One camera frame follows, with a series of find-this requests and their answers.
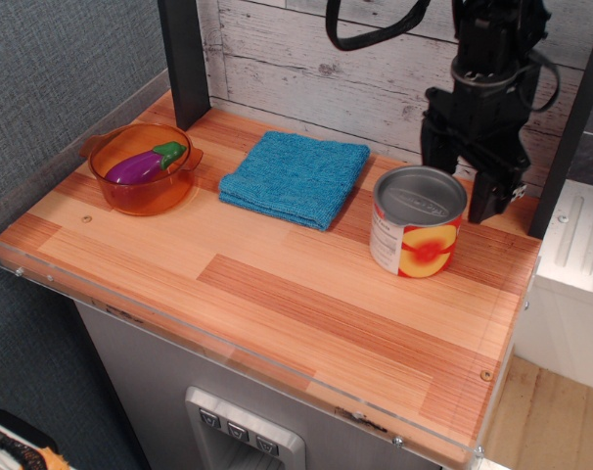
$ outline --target black robotic arm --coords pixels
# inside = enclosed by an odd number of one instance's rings
[[[326,28],[334,45],[349,51],[403,34],[421,22],[430,0],[419,0],[398,23],[338,38],[341,0],[329,0]],[[530,167],[519,133],[531,112],[544,112],[560,89],[557,67],[532,48],[546,36],[550,15],[542,0],[452,0],[458,52],[451,65],[453,92],[430,88],[421,131],[423,164],[454,173],[458,157],[477,170],[469,221],[502,213],[523,195]],[[555,75],[553,96],[532,107],[542,67]]]

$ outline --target wooden plank wall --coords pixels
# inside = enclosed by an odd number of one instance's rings
[[[343,0],[340,36],[395,23],[414,0]],[[457,46],[451,5],[434,0],[413,30],[354,52],[334,48],[325,31],[326,0],[199,0],[211,103],[319,138],[369,145],[418,164],[425,90],[452,89]],[[593,0],[545,0],[552,13],[538,47],[560,66],[562,93],[522,132],[532,160],[527,193],[539,196],[557,151],[593,44]],[[538,103],[553,92],[543,73]],[[411,152],[411,159],[404,151]],[[458,175],[472,179],[460,166]]]

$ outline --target wooden countertop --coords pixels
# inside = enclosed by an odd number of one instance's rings
[[[174,125],[169,95],[139,120]],[[525,236],[536,201],[482,225],[465,220],[444,272],[396,277],[371,258],[369,233],[373,186],[400,162],[372,156],[327,232],[218,201],[220,178],[269,128],[210,111],[188,131],[205,152],[195,188],[161,215],[113,211],[84,165],[0,236],[0,258],[464,467],[537,258],[540,242]]]

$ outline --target black metal post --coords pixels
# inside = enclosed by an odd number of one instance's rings
[[[177,127],[188,129],[210,108],[196,0],[158,0]]]
[[[574,156],[581,134],[585,129],[586,122],[590,116],[593,106],[593,47],[590,52],[588,64],[583,73],[577,96],[572,103],[569,120],[562,134],[562,140],[558,146],[551,170],[544,184],[540,203],[531,221],[529,235],[536,238],[543,238],[551,221],[551,215],[558,198],[564,187],[564,182],[569,174],[570,164]]]

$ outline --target gray cabinet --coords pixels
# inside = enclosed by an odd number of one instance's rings
[[[300,470],[298,460],[283,458],[281,443],[275,455],[272,446],[259,445],[258,436],[266,445],[301,439],[307,470],[440,468],[134,324],[92,306],[77,307],[153,470]],[[223,428],[203,422],[199,408],[221,418]],[[229,420],[248,431],[246,443],[224,428]]]

